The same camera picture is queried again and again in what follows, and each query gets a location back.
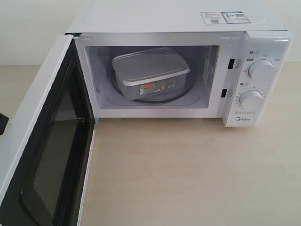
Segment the white plastic food container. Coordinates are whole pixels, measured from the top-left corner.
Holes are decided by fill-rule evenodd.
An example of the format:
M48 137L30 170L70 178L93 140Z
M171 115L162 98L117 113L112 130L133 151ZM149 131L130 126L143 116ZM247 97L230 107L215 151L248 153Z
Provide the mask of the white plastic food container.
M171 48L153 48L112 59L115 79L129 100L153 97L182 89L190 67Z

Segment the white microwave door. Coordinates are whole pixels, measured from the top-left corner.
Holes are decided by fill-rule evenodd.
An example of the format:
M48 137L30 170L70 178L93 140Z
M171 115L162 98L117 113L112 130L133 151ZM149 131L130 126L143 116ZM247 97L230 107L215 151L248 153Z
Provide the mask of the white microwave door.
M78 226L95 120L75 38L57 38L0 142L0 223Z

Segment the white Midea microwave oven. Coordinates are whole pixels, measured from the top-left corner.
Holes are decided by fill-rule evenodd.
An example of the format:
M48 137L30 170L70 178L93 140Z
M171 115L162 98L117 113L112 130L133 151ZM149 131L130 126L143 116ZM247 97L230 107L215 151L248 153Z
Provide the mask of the white Midea microwave oven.
M242 11L249 24L205 24L201 12ZM67 34L76 41L94 117L220 118L227 127L261 120L292 43L285 26L257 0L90 0ZM112 59L171 48L190 67L182 89L137 100L118 88ZM269 60L274 78L254 81L249 67ZM260 108L239 103L250 90Z

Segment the lower white timer knob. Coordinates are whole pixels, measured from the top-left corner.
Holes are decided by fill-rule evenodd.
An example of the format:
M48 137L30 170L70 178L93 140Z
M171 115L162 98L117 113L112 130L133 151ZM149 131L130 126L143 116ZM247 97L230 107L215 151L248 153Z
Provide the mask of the lower white timer knob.
M240 96L239 103L245 109L255 110L261 107L263 98L259 91L250 90Z

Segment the white label sticker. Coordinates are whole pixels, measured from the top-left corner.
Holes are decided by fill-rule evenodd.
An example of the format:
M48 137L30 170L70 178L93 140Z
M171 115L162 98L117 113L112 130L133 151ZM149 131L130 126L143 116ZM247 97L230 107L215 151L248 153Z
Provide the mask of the white label sticker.
M242 11L201 12L205 24L249 24Z

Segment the upper white power knob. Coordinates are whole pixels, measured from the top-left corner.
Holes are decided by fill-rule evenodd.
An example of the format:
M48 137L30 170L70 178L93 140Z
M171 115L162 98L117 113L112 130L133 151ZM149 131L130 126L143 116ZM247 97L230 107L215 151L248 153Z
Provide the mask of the upper white power knob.
M276 73L274 65L266 59L258 60L249 69L249 77L254 81L269 81Z

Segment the black object behind door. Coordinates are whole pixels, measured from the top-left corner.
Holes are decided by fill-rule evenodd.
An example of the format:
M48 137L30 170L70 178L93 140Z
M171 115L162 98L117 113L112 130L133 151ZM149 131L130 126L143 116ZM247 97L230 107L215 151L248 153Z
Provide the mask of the black object behind door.
M6 126L8 124L9 118L0 113L0 135L3 135Z

